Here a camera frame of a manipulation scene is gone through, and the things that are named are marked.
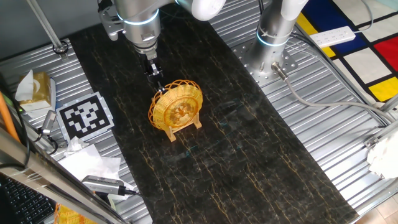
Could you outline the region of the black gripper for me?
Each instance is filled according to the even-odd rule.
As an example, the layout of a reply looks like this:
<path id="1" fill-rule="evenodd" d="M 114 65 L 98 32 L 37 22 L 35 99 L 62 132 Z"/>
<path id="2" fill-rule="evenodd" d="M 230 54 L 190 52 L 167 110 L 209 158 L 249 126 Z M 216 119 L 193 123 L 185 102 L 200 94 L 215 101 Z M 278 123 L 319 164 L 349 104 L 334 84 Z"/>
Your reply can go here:
<path id="1" fill-rule="evenodd" d="M 163 78 L 163 71 L 158 64 L 158 59 L 148 59 L 147 56 L 144 56 L 143 59 L 143 69 L 144 74 L 146 75 L 148 81 L 150 83 L 157 83 L 158 88 L 157 91 L 162 93 L 165 91 L 165 87 L 161 84 L 161 79 Z"/>

